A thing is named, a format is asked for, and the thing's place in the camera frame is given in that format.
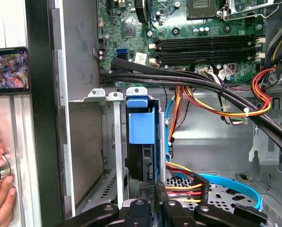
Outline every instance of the gray metal panel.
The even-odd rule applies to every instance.
[[[165,94],[155,96],[160,98],[161,107],[165,106]],[[203,102],[211,106],[219,105],[217,98],[205,98]],[[184,100],[182,114],[187,106]],[[107,144],[104,155],[108,158],[108,168],[114,168],[114,136],[113,136],[113,111],[112,106],[106,103],[106,114],[102,116],[103,143]],[[122,127],[125,128],[124,108],[122,108]],[[220,117],[206,110],[190,105],[188,115],[182,126],[174,133],[174,162],[180,163],[192,170],[201,172],[232,171],[232,173],[257,172],[257,157],[254,162],[249,162],[249,152],[253,146],[254,126],[248,125],[233,127],[226,125]],[[126,130],[122,130],[123,150],[126,150]]]
[[[99,68],[93,57],[98,39],[96,1],[64,0],[63,9],[68,99],[82,100],[99,87]]]
[[[103,173],[101,108],[98,103],[69,103],[76,204]]]

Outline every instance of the screw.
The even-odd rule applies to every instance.
[[[261,30],[262,28],[263,28],[263,26],[261,25],[261,24],[259,24],[259,25],[256,25],[256,27],[255,27],[257,30]]]
[[[143,204],[144,204],[144,202],[141,201],[141,200],[138,200],[138,201],[136,202],[136,205],[143,205]]]
[[[217,17],[222,17],[222,12],[218,12]]]
[[[171,206],[175,206],[175,202],[174,201],[169,201],[168,204],[171,205]]]
[[[207,206],[201,206],[201,210],[207,212],[209,211],[209,208]]]
[[[175,9],[179,9],[179,7],[180,7],[180,2],[177,1],[177,2],[174,4],[174,7],[175,7]]]
[[[148,32],[147,32],[147,36],[148,36],[148,37],[151,37],[152,35],[153,35],[153,32],[152,32],[152,31],[148,31]]]
[[[113,207],[111,205],[108,205],[104,209],[105,211],[113,210]]]

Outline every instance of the yellow wire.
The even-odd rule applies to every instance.
[[[182,202],[201,202],[201,200],[187,200],[187,199],[180,199],[177,201],[182,201]]]
[[[177,97],[176,97],[176,99],[175,99],[174,118],[173,118],[173,120],[172,120],[172,124],[171,124],[171,127],[170,127],[169,136],[168,136],[168,141],[171,140],[172,132],[173,132],[173,130],[174,130],[175,116],[176,116],[176,113],[177,113],[177,111],[178,111],[179,102],[180,102],[180,95],[178,94]]]
[[[282,44],[282,39],[279,41],[279,43],[277,44],[275,50],[274,50],[274,53],[272,54],[272,61],[275,59],[276,57],[276,52],[278,51],[280,45]]]
[[[241,112],[241,113],[222,113],[222,112],[219,112],[215,109],[213,109],[212,107],[206,105],[205,103],[202,103],[201,101],[199,101],[197,98],[195,98],[193,95],[192,95],[192,92],[190,91],[190,88],[187,88],[187,91],[188,93],[197,101],[197,103],[201,104],[202,106],[210,109],[210,110],[213,110],[214,112],[218,113],[219,115],[224,115],[224,116],[238,116],[238,117],[245,117],[246,114]],[[249,116],[253,116],[253,115],[257,115],[257,114],[263,114],[265,112],[267,112],[269,109],[271,109],[271,103],[269,102],[268,106],[266,109],[264,110],[258,110],[258,111],[253,111],[253,112],[249,112]]]
[[[184,169],[184,170],[186,170],[186,171],[188,171],[188,172],[192,172],[190,169],[188,169],[188,168],[186,168],[186,167],[183,167],[183,166],[180,166],[179,164],[175,164],[175,163],[173,163],[173,162],[166,162],[166,164],[169,164],[169,165],[172,165],[172,166],[176,166],[176,167],[181,168],[181,169]]]
[[[166,187],[166,190],[185,190],[185,191],[189,191],[198,187],[203,186],[201,183],[196,184],[194,186],[190,186],[190,187]]]

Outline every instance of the phone screen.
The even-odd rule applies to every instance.
[[[26,93],[29,90],[27,49],[0,49],[0,94]]]

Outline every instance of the black ram slot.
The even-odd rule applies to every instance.
[[[224,61],[248,61],[252,58],[251,52],[248,50],[238,51],[214,51],[214,52],[182,52],[182,53],[161,53],[157,58],[161,61],[161,65],[177,65],[177,64],[191,64],[192,62],[205,58],[213,62]]]
[[[106,12],[108,14],[113,12],[113,0],[106,0]]]
[[[156,44],[160,47],[159,51],[161,52],[182,50],[227,50],[229,48],[254,47],[253,37],[250,35],[158,40]]]

